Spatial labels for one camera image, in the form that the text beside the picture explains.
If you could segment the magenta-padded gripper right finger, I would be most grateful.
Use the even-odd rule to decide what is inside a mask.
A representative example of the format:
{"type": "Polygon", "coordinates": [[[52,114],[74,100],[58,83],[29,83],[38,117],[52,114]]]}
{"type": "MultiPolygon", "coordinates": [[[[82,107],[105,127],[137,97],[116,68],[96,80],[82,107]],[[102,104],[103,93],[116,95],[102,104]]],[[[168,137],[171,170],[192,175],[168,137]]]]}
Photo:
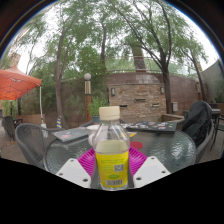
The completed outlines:
{"type": "Polygon", "coordinates": [[[170,172],[155,156],[147,157],[133,147],[129,149],[129,169],[135,188],[143,187],[170,175],[170,172]]]}

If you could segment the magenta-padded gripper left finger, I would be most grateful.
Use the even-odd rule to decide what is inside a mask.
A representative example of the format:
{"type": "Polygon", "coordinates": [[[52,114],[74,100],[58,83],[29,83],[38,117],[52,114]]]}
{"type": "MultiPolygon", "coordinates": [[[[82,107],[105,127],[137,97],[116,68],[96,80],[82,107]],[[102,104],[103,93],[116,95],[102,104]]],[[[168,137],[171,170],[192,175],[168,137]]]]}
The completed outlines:
{"type": "Polygon", "coordinates": [[[91,148],[77,159],[68,159],[56,175],[78,186],[90,188],[94,171],[95,151],[91,148]]]}

